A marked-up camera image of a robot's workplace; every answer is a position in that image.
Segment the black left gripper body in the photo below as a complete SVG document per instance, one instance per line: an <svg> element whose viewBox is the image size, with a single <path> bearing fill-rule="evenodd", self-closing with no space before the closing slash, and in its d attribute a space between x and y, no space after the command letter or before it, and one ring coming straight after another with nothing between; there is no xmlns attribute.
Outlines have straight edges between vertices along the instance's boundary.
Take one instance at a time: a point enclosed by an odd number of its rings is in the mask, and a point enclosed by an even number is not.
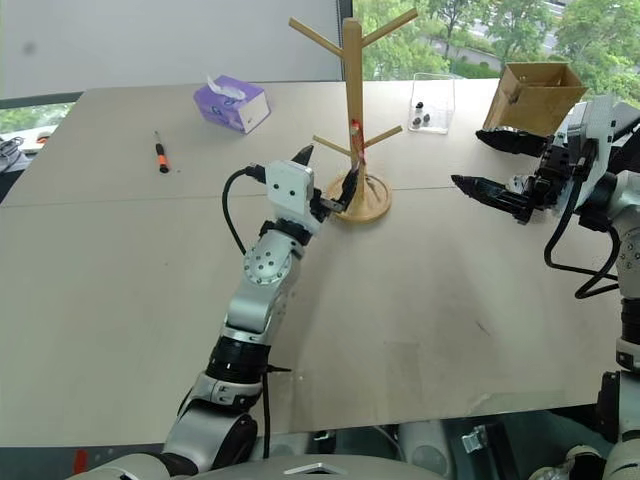
<svg viewBox="0 0 640 480"><path fill-rule="evenodd" d="M343 203L339 200L325 198L318 188L314 189L309 207L311 215L317 221L325 221L331 214L342 213L345 210Z"/></svg>

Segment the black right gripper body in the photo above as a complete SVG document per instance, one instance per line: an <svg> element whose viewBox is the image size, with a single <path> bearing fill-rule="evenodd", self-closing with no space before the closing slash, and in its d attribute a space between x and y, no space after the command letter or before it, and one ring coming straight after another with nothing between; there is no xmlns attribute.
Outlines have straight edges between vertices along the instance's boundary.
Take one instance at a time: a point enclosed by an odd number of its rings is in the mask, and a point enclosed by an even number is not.
<svg viewBox="0 0 640 480"><path fill-rule="evenodd" d="M540 163L533 174L515 175L509 180L509 190L524 197L512 216L516 220L530 220L535 210L547 210L557 206L573 172L575 163L571 161L565 142L565 135L549 138L540 157Z"/></svg>

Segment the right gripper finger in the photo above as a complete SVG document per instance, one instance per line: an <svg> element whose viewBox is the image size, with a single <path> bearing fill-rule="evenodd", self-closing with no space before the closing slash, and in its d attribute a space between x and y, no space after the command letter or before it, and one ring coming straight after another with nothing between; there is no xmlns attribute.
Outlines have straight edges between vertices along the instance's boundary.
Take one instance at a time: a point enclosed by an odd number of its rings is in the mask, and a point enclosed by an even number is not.
<svg viewBox="0 0 640 480"><path fill-rule="evenodd" d="M511 192L505 185L483 177L452 175L451 180L465 195L479 203L509 213L519 223L529 222L531 205L527 196Z"/></svg>
<svg viewBox="0 0 640 480"><path fill-rule="evenodd" d="M476 138L494 150L540 157L548 139L523 130L510 127L481 129L475 132Z"/></svg>

